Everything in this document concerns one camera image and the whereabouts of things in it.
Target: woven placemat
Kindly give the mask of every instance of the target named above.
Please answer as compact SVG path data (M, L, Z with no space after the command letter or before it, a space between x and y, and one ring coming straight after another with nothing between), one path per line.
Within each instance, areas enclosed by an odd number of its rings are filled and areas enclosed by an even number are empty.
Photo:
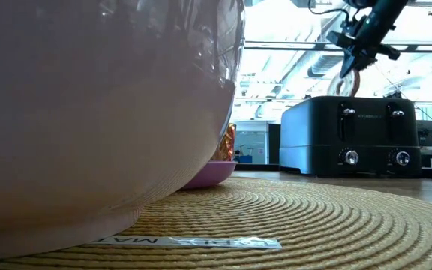
M283 248L84 244L0 269L432 269L431 203L324 184L231 178L147 206L120 234L258 236Z

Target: toaster knob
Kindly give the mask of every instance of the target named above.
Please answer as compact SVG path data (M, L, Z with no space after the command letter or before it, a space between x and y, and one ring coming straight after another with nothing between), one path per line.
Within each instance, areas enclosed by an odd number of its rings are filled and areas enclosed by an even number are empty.
M347 151L344 154L344 162L349 165L356 165L359 162L359 154L353 150Z
M410 162L410 154L405 151L399 151L394 156L394 162L399 166L406 166Z

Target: table surface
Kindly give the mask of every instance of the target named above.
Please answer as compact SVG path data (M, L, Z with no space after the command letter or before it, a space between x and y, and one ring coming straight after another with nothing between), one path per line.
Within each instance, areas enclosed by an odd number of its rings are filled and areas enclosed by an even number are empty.
M314 178L286 172L234 172L235 177L251 177L272 181L306 182L337 185L350 188L362 188L412 197L432 203L432 179L398 178Z

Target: white bowl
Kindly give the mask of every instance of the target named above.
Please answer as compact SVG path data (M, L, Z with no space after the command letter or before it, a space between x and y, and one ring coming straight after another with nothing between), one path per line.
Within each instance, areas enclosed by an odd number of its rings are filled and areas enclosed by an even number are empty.
M229 119L242 12L0 3L0 258L125 230L198 173Z

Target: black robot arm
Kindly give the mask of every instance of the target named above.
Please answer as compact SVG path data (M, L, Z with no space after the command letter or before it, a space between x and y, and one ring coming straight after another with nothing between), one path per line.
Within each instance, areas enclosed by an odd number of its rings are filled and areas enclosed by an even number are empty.
M331 31L328 40L344 50L340 77L345 77L353 68L357 71L367 68L376 61L377 54L391 60L399 58L399 51L381 44L390 30L395 30L395 21L408 0L344 0L358 10L371 8L371 13L360 20L353 18L343 22L343 31Z

